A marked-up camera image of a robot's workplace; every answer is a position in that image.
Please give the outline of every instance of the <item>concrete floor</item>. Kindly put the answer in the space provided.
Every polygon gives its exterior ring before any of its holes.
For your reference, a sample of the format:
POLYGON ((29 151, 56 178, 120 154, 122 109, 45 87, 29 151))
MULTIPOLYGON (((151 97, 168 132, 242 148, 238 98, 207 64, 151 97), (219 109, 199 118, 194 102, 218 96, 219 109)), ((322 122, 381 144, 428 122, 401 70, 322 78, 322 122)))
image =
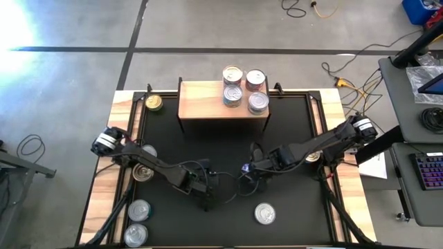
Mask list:
MULTIPOLYGON (((15 46, 128 47, 142 0, 3 0, 0 3, 0 138, 14 151, 30 133, 46 143, 40 163, 57 169, 54 179, 35 178, 24 202, 19 236, 12 248, 72 246, 78 234, 97 157, 91 141, 106 125, 126 53, 8 52, 15 46)), ((318 1, 323 12, 335 1, 318 1)), ((389 44, 419 30, 409 24, 400 0, 341 0, 330 19, 319 19, 309 1, 299 6, 302 19, 286 16, 273 0, 149 0, 136 47, 153 48, 292 48, 299 55, 135 53, 124 89, 176 89, 178 77, 213 80, 236 64, 261 68, 270 83, 285 88, 333 87, 321 62, 341 67, 351 57, 333 50, 359 50, 389 44), (308 50, 324 50, 306 55, 308 50)), ((392 48, 401 50, 419 34, 392 48)), ((443 48, 443 43, 432 45, 443 48)), ((362 55, 338 74, 357 86, 378 68, 380 55, 362 55)), ((386 88, 368 115, 382 129, 397 124, 386 88)), ((390 245, 441 248, 441 228, 398 223, 394 192, 367 192, 377 237, 390 245)))

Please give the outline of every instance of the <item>black floor stripe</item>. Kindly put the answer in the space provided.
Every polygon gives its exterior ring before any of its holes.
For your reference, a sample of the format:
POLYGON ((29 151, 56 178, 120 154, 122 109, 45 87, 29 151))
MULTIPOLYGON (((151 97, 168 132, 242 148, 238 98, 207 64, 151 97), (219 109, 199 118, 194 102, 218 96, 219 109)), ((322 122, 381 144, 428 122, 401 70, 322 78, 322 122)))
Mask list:
MULTIPOLYGON (((136 38, 131 39, 130 45, 136 44, 136 38)), ((22 46, 11 48, 10 51, 22 52, 88 52, 88 53, 174 53, 174 54, 265 54, 265 55, 355 55, 359 50, 350 49, 290 49, 290 48, 136 48, 125 47, 68 47, 68 46, 22 46)), ((360 55, 396 55, 399 50, 365 50, 360 55)), ((431 52, 443 55, 443 50, 431 52)))
MULTIPOLYGON (((356 54, 359 50, 340 49, 279 49, 279 48, 135 48, 135 53, 184 54, 267 54, 267 55, 340 55, 356 54)), ((396 55, 399 50, 365 50, 360 55, 396 55)))
POLYGON ((92 53, 125 53, 125 47, 67 47, 67 46, 22 46, 10 51, 22 52, 92 52, 92 53))
POLYGON ((129 72, 129 67, 131 66, 132 55, 134 54, 134 48, 137 44, 138 34, 140 34, 140 28, 143 22, 143 14, 145 13, 147 2, 148 0, 141 1, 140 9, 138 10, 136 25, 134 26, 131 41, 129 42, 129 48, 126 53, 125 61, 123 62, 122 71, 120 73, 120 77, 118 78, 117 90, 123 90, 125 87, 127 74, 129 72))

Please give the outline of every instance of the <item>white paper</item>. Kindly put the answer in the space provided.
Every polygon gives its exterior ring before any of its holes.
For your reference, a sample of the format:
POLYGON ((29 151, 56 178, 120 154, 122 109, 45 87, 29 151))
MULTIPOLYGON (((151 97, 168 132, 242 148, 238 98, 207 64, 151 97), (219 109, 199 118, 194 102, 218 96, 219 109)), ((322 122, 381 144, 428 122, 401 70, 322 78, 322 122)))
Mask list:
POLYGON ((388 179, 385 154, 381 153, 359 165, 360 175, 388 179))

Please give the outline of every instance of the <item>monitor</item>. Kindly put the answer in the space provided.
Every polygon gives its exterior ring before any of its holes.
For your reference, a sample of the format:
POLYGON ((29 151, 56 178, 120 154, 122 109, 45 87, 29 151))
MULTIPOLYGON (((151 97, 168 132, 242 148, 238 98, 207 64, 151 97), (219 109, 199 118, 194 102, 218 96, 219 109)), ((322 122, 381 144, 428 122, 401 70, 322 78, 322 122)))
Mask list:
POLYGON ((443 73, 418 88, 418 92, 443 95, 443 73))

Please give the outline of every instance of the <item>can lid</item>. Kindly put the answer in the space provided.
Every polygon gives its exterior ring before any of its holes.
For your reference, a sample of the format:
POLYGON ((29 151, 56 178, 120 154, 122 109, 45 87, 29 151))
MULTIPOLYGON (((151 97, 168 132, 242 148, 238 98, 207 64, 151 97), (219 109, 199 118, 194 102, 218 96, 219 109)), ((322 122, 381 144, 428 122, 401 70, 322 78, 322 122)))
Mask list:
POLYGON ((235 82, 243 77, 243 71, 238 66, 227 66, 223 69, 223 77, 230 82, 235 82))
POLYGON ((316 162, 318 159, 320 159, 320 155, 321 155, 321 151, 316 151, 310 155, 308 155, 308 157, 306 157, 306 161, 313 163, 316 162))
POLYGON ((265 78, 264 73, 258 69, 253 69, 246 74, 246 79, 251 84, 261 84, 265 78))
POLYGON ((159 95, 150 95, 146 99, 146 107, 149 109, 155 109, 161 105, 161 97, 159 95))
POLYGON ((249 96, 249 104, 255 109, 264 109, 269 104, 269 98, 262 92, 253 93, 249 96))
POLYGON ((268 225, 275 220, 275 210, 269 203, 261 203, 255 208, 255 218, 263 225, 268 225))
POLYGON ((142 246, 147 240, 147 228, 141 224, 132 224, 125 231, 125 243, 131 248, 142 246))
POLYGON ((239 100, 243 96, 243 91, 238 86, 227 86, 224 89, 224 96, 228 100, 239 100))
POLYGON ((141 148, 147 153, 157 157, 157 150, 155 150, 155 148, 152 145, 143 145, 141 148))
POLYGON ((129 205, 127 215, 132 221, 144 221, 148 218, 150 210, 151 207, 149 203, 139 199, 129 205))
POLYGON ((154 176, 154 170, 142 165, 138 164, 132 169, 132 177, 136 181, 143 182, 151 179, 154 176))

